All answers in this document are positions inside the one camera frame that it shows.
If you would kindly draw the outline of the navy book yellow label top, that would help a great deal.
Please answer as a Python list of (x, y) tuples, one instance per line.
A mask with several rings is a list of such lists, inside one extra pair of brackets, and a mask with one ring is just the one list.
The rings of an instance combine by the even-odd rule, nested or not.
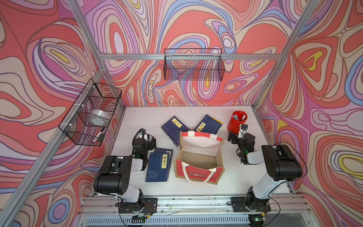
[(147, 167), (145, 182), (147, 183), (166, 183), (168, 181), (168, 154), (156, 153), (150, 154)]

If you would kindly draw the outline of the red beige canvas tote bag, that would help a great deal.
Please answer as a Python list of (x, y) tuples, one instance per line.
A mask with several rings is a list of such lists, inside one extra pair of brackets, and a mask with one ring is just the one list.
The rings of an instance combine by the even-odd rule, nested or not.
[(180, 151), (174, 160), (175, 177), (194, 185), (217, 185), (225, 168), (222, 159), (224, 139), (198, 131), (180, 133)]

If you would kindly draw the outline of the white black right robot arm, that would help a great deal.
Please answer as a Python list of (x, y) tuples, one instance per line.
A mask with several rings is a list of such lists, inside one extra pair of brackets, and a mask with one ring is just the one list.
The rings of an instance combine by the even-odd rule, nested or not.
[(249, 188), (245, 197), (232, 197), (229, 202), (234, 212), (271, 211), (270, 194), (282, 184), (294, 181), (303, 174), (303, 168), (287, 145), (262, 145), (255, 150), (255, 137), (249, 133), (241, 136), (229, 132), (228, 141), (236, 144), (237, 156), (245, 165), (264, 164), (267, 173)]

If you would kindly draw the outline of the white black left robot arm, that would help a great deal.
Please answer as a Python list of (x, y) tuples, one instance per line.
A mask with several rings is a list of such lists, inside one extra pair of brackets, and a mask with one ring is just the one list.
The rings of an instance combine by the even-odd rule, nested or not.
[(144, 213), (156, 211), (157, 199), (145, 199), (141, 189), (131, 185), (131, 173), (143, 173), (149, 163), (148, 153), (156, 148), (156, 139), (140, 129), (133, 137), (129, 156), (106, 156), (94, 179), (94, 191), (118, 199), (115, 206), (119, 213)]

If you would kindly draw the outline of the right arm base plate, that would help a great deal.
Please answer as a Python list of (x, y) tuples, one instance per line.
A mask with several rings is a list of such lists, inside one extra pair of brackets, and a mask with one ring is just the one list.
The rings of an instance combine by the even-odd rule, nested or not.
[(267, 213), (271, 211), (269, 199), (260, 200), (256, 198), (231, 197), (230, 203), (234, 212)]

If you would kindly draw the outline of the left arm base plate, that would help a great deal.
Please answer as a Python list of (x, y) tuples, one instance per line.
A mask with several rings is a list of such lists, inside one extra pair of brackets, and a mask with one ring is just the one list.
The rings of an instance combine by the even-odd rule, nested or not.
[(120, 214), (146, 214), (151, 215), (157, 211), (157, 198), (144, 198), (136, 203), (125, 202), (123, 200), (115, 204)]

